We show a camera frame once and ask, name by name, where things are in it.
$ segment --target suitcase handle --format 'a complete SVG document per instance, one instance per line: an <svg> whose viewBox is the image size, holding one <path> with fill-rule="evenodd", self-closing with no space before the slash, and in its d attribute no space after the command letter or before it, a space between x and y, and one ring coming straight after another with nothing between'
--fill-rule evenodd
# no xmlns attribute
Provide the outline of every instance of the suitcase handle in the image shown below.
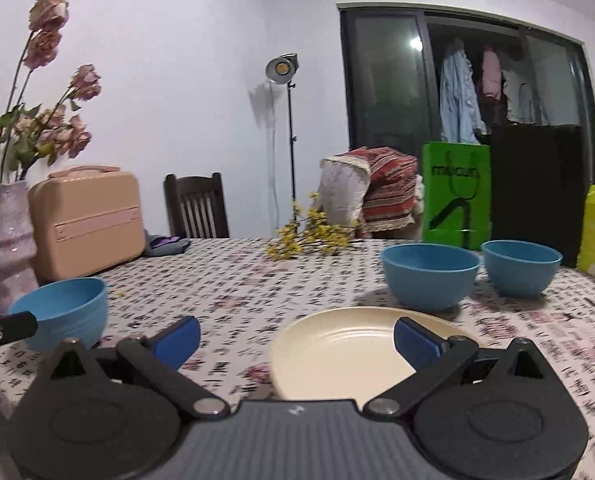
<svg viewBox="0 0 595 480"><path fill-rule="evenodd" d="M100 173L112 173L119 171L117 166L75 166L74 168L68 168L67 170L55 171L48 175L49 178L62 178L69 176L71 173L78 171L99 171Z"/></svg>

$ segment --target blue shirt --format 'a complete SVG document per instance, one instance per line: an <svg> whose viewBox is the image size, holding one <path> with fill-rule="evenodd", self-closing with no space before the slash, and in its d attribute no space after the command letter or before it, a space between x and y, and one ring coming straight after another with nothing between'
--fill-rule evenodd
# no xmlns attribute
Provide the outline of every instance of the blue shirt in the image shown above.
<svg viewBox="0 0 595 480"><path fill-rule="evenodd" d="M442 138L448 142L479 144L473 130L486 131L473 84L473 69L462 40L450 44L442 63L439 115Z"/></svg>

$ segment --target flower stem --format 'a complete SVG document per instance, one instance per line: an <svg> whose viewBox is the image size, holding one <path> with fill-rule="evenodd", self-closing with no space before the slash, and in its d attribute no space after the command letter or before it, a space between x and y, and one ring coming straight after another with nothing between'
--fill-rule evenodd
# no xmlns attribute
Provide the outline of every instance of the flower stem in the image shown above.
<svg viewBox="0 0 595 480"><path fill-rule="evenodd" d="M30 164L27 165L26 168L22 168L19 180L26 180L26 174L28 173L28 170L30 170L30 167L33 164L35 164L38 160L39 160L39 157L36 155L33 157L33 160L31 160Z"/></svg>
<svg viewBox="0 0 595 480"><path fill-rule="evenodd" d="M4 152L2 153L2 162L0 164L0 184L4 183L4 166L6 165L6 153L8 152L8 145L10 144L10 139L13 136L12 124L6 126L6 130L4 130L4 132L8 134L8 139L6 140L6 145L4 146Z"/></svg>
<svg viewBox="0 0 595 480"><path fill-rule="evenodd" d="M32 70L28 71L28 74L26 74L26 79L24 79L24 84L22 85L21 88L21 92L20 92L20 96L18 97L18 101L17 104L15 104L15 106L19 106L21 103L21 99L24 97L24 90L26 90L26 85L28 84L28 80L30 79L30 75L33 73Z"/></svg>
<svg viewBox="0 0 595 480"><path fill-rule="evenodd" d="M30 40L33 38L34 32L31 30L30 34L28 35L28 39L26 40L26 45L24 45L24 50L21 51L20 60L18 61L17 68L15 69L15 77L13 78L13 86L10 89L10 95L8 96L8 103L6 104L6 113L10 111L10 104L13 102L13 94L15 93L15 88L17 88L17 78L20 75L20 68L21 64L24 61L24 54L26 54L26 50L30 44ZM8 149L8 142L6 142L6 147L4 148L4 154L2 155L2 168L4 167L4 160L6 160L6 150ZM0 181L2 180L2 172L0 172Z"/></svg>
<svg viewBox="0 0 595 480"><path fill-rule="evenodd" d="M69 86L66 89L66 92L64 92L64 95L62 95L59 99L59 101L57 102L57 104L55 105L55 108L53 108L53 111L51 112L51 114L49 115L48 119L46 120L46 124L42 125L42 129L40 130L40 134L46 129L46 125L51 121L51 119L53 118L53 116L55 115L55 112L57 111L57 109L59 108L59 105L64 104L64 101L66 101L66 96L71 92L72 90L72 86Z"/></svg>

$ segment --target green shopping bag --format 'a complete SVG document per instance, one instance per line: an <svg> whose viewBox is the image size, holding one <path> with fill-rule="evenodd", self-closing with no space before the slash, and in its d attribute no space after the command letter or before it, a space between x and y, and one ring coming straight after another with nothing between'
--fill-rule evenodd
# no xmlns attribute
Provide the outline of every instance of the green shopping bag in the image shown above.
<svg viewBox="0 0 595 480"><path fill-rule="evenodd" d="M423 240L479 250L491 236L489 147L430 142L422 153Z"/></svg>

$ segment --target pink flower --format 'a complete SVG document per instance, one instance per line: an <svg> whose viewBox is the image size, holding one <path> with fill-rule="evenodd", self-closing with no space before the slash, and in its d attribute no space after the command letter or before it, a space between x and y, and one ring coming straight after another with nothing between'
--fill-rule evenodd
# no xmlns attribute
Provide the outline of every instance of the pink flower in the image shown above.
<svg viewBox="0 0 595 480"><path fill-rule="evenodd" d="M68 2L66 0L36 0L30 9L28 28L39 30L59 30L68 21Z"/></svg>
<svg viewBox="0 0 595 480"><path fill-rule="evenodd" d="M15 123L15 129L18 132L24 132L26 130L31 130L33 129L34 126L37 126L37 124L34 124L34 119L33 117L29 117L28 115L22 115L17 123Z"/></svg>
<svg viewBox="0 0 595 480"><path fill-rule="evenodd" d="M75 88L72 94L73 99L88 101L99 95L101 92L99 80L100 76L95 72L93 65L79 67L71 79L71 86Z"/></svg>
<svg viewBox="0 0 595 480"><path fill-rule="evenodd" d="M66 106L59 105L55 108L55 112L53 113L52 108L47 108L42 113L37 116L37 120L48 129L58 128L62 124L64 124L64 115L66 114Z"/></svg>
<svg viewBox="0 0 595 480"><path fill-rule="evenodd" d="M56 134L55 142L60 155L68 152L68 158L75 158L86 148L92 136L85 131L86 125L79 115L71 117L70 126L70 128Z"/></svg>
<svg viewBox="0 0 595 480"><path fill-rule="evenodd" d="M41 146L42 144L46 144L47 142L54 142L57 137L57 130L44 130L41 134L39 134L39 138L37 139L37 145Z"/></svg>
<svg viewBox="0 0 595 480"><path fill-rule="evenodd" d="M62 35L56 30L43 30L30 40L24 64L31 70L49 64L57 56Z"/></svg>

